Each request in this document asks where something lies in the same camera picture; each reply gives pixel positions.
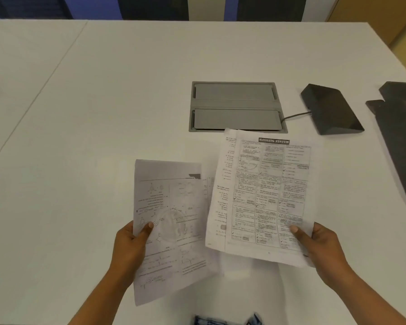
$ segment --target right hand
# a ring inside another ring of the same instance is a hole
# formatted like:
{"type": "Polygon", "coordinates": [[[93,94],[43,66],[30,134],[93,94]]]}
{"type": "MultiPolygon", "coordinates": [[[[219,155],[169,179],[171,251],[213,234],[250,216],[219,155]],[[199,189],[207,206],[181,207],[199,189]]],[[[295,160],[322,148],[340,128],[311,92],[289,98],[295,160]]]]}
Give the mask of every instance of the right hand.
{"type": "Polygon", "coordinates": [[[332,230],[316,222],[311,237],[297,226],[290,226],[290,230],[307,249],[318,275],[331,289],[337,290],[355,275],[346,261],[337,234],[332,230]]]}

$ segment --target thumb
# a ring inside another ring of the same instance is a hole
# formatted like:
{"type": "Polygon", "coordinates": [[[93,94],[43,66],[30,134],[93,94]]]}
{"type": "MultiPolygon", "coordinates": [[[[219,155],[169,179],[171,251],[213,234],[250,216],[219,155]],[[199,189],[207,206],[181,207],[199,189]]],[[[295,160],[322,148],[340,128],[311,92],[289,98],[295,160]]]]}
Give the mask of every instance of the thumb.
{"type": "Polygon", "coordinates": [[[309,250],[315,243],[310,236],[308,236],[304,231],[298,226],[290,226],[290,231],[296,237],[296,239],[307,249],[309,250]]]}
{"type": "Polygon", "coordinates": [[[152,232],[152,230],[153,230],[153,223],[152,222],[146,223],[146,225],[141,230],[141,232],[138,234],[136,239],[141,240],[142,242],[144,242],[144,244],[146,244],[146,241],[149,238],[149,235],[152,232]]]}

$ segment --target worksheet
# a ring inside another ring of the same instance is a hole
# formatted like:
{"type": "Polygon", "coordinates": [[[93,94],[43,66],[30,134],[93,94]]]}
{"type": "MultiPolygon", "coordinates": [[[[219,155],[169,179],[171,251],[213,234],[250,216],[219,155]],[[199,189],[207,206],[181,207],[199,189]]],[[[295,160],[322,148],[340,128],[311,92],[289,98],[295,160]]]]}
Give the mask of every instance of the worksheet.
{"type": "Polygon", "coordinates": [[[298,267],[311,265],[289,226],[312,233],[320,157],[321,146],[314,141],[226,130],[206,246],[298,267]]]}
{"type": "Polygon", "coordinates": [[[207,214],[200,164],[136,160],[134,235],[154,224],[134,280],[136,306],[219,272],[218,253],[204,243],[207,214]]]}

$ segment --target left hand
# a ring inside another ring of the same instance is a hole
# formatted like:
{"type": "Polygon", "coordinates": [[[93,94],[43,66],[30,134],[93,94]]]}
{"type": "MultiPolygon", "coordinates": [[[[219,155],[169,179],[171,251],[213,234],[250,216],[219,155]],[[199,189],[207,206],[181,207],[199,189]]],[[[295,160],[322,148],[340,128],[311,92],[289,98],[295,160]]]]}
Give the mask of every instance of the left hand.
{"type": "Polygon", "coordinates": [[[108,273],[117,278],[127,289],[134,281],[135,273],[146,255],[146,241],[153,229],[153,223],[147,223],[138,236],[133,234],[134,222],[117,232],[114,241],[113,257],[108,273]]]}

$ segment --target desk seam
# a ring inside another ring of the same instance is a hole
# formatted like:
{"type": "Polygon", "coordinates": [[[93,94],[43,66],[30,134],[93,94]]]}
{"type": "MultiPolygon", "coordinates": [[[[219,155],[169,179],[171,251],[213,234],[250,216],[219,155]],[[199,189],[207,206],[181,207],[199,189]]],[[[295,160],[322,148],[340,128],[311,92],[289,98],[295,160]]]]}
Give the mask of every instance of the desk seam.
{"type": "Polygon", "coordinates": [[[88,20],[85,22],[85,24],[82,26],[81,31],[79,31],[78,35],[76,36],[75,40],[70,44],[69,48],[66,50],[65,54],[63,55],[63,57],[61,57],[59,63],[57,64],[57,66],[55,66],[54,70],[52,71],[51,75],[48,77],[48,79],[45,81],[45,83],[43,84],[43,86],[40,88],[40,91],[37,93],[37,95],[34,97],[33,101],[30,103],[30,105],[28,106],[28,108],[26,109],[26,111],[24,112],[24,114],[21,116],[21,118],[19,119],[19,121],[16,123],[15,127],[13,128],[12,132],[10,133],[10,135],[7,137],[7,139],[5,140],[5,142],[3,143],[3,145],[0,148],[0,153],[3,150],[4,146],[6,145],[6,143],[10,140],[10,137],[13,135],[13,133],[16,131],[17,127],[20,125],[20,123],[22,122],[22,120],[24,119],[25,115],[28,113],[28,111],[30,110],[31,106],[33,105],[33,103],[37,100],[37,97],[40,95],[40,93],[42,93],[44,87],[46,87],[46,85],[48,84],[49,80],[51,79],[51,77],[54,75],[55,71],[57,70],[57,68],[60,66],[61,62],[63,61],[63,59],[66,57],[66,55],[68,54],[68,52],[70,51],[70,49],[72,49],[73,45],[75,44],[75,42],[77,41],[77,39],[79,38],[79,36],[81,35],[82,31],[84,31],[84,28],[87,26],[88,24],[88,20]]]}

